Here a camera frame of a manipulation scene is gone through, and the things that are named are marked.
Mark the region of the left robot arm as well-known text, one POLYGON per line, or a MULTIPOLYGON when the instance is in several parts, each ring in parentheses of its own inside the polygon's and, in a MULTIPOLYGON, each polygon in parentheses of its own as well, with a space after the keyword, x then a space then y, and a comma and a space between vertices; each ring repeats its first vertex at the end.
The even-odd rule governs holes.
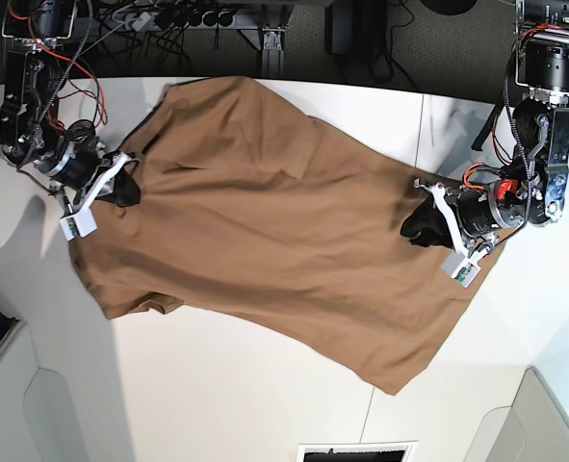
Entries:
POLYGON ((527 225, 558 221, 569 177, 569 1, 517 1, 515 42, 502 100, 473 142, 496 138, 501 115, 515 141, 512 154, 493 147, 498 167, 473 163, 458 187, 414 185, 427 199, 403 222, 413 245, 444 246, 470 257, 491 253, 527 225))

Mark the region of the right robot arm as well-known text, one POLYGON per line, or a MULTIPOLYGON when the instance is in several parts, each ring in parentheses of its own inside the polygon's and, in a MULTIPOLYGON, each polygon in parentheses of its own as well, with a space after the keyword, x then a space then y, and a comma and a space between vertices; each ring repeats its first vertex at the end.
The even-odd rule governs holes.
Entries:
POLYGON ((132 207, 140 203, 141 190, 126 167, 138 159, 105 152, 96 133, 108 120, 102 88, 90 94, 92 118, 66 125, 59 117, 72 70, 95 77, 80 62, 96 17, 92 1, 86 10, 83 35, 67 56, 63 43, 73 36, 78 2, 7 2, 1 34, 12 46, 6 53, 0 107, 0 158, 67 208, 87 204, 90 193, 117 207, 132 207))

